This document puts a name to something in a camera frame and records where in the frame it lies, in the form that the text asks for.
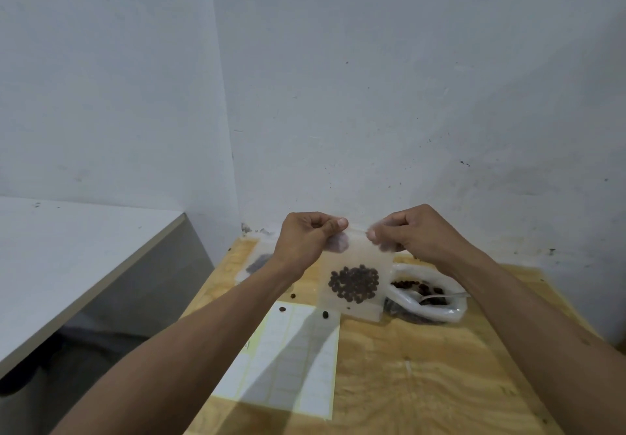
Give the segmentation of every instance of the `pile of coffee beans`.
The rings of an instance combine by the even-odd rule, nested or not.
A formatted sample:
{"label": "pile of coffee beans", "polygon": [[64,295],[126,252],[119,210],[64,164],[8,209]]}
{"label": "pile of coffee beans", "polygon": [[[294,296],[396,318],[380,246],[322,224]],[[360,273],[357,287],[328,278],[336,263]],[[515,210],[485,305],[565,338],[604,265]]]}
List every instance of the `pile of coffee beans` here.
{"label": "pile of coffee beans", "polygon": [[[443,295],[443,289],[439,287],[431,287],[425,283],[420,281],[413,280],[401,280],[401,281],[392,281],[391,285],[393,285],[396,289],[412,289],[416,290],[423,297],[427,297],[429,295]],[[422,302],[419,302],[420,305],[447,305],[448,301],[441,298],[428,298]]]}
{"label": "pile of coffee beans", "polygon": [[331,272],[328,286],[348,303],[354,301],[360,304],[376,296],[378,270],[363,264],[352,268],[343,267],[339,272]]}

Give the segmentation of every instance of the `person's right hand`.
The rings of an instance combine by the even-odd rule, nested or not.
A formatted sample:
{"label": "person's right hand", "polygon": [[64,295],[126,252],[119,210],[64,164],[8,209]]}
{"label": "person's right hand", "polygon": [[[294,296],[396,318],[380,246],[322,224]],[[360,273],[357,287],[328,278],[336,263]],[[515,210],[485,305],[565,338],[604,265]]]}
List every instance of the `person's right hand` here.
{"label": "person's right hand", "polygon": [[381,250],[407,249],[451,277],[459,265],[484,256],[428,204],[390,214],[368,229],[367,238]]}

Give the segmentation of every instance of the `wooden surface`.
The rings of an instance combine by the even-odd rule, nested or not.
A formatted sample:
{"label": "wooden surface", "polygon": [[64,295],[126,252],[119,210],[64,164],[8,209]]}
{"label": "wooden surface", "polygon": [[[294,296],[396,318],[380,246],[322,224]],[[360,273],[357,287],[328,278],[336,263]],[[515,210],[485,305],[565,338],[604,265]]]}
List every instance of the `wooden surface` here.
{"label": "wooden surface", "polygon": [[179,211],[0,197],[0,377],[184,220]]}
{"label": "wooden surface", "polygon": [[[184,315],[233,286],[254,244],[235,242]],[[395,260],[424,265],[409,255]],[[539,270],[505,267],[589,328]],[[318,275],[312,266],[279,300],[315,305]],[[472,299],[468,305],[460,323],[446,325],[414,325],[387,315],[373,324],[342,316],[332,421],[211,397],[186,433],[562,433],[478,306]]]}

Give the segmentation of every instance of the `white wall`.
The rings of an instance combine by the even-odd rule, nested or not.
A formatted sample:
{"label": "white wall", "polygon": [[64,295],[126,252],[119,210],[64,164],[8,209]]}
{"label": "white wall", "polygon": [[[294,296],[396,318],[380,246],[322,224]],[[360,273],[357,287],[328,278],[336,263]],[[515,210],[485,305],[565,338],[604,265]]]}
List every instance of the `white wall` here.
{"label": "white wall", "polygon": [[0,0],[0,194],[240,222],[213,0]]}
{"label": "white wall", "polygon": [[368,224],[429,202],[621,336],[626,0],[215,10],[242,221],[319,209]]}

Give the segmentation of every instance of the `white desk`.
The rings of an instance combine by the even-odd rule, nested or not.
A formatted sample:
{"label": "white desk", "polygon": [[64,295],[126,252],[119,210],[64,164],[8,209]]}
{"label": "white desk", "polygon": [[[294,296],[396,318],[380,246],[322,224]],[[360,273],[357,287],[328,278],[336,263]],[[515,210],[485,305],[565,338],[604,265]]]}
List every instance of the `white desk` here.
{"label": "white desk", "polygon": [[185,220],[0,197],[0,377]]}

